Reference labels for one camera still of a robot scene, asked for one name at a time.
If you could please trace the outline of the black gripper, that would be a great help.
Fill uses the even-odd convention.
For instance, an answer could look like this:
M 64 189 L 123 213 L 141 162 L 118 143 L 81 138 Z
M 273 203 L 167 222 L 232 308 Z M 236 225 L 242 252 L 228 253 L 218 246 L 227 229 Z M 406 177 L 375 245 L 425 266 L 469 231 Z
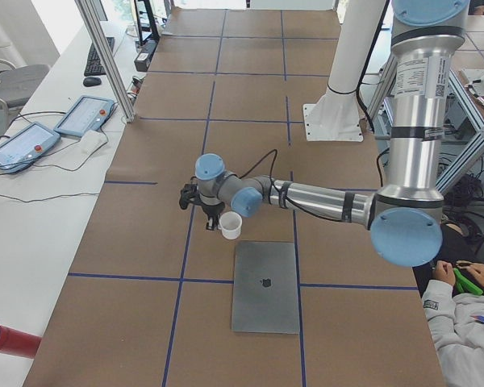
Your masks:
M 212 231 L 212 219 L 214 229 L 219 229 L 219 217 L 225 209 L 225 204 L 223 202 L 207 204 L 202 201 L 201 207 L 202 211 L 207 215 L 206 229 Z

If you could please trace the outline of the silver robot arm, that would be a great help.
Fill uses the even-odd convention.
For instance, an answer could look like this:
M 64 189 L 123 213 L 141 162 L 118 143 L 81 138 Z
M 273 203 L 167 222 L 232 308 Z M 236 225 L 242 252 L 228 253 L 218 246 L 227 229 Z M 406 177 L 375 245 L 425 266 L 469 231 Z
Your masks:
M 355 223 L 392 264 L 417 267 L 443 244 L 444 198 L 436 187 L 444 137 L 451 59 L 463 44 L 466 1 L 352 1 L 327 88 L 303 106 L 305 140 L 289 154 L 292 181 L 272 174 L 238 176 L 216 154 L 200 156 L 180 205 L 200 206 L 207 228 L 225 208 L 243 217 L 267 204 L 334 223 Z M 376 166 L 377 144 L 364 131 L 357 101 L 369 54 L 388 8 L 394 11 L 390 68 L 383 86 L 394 95 L 388 163 Z

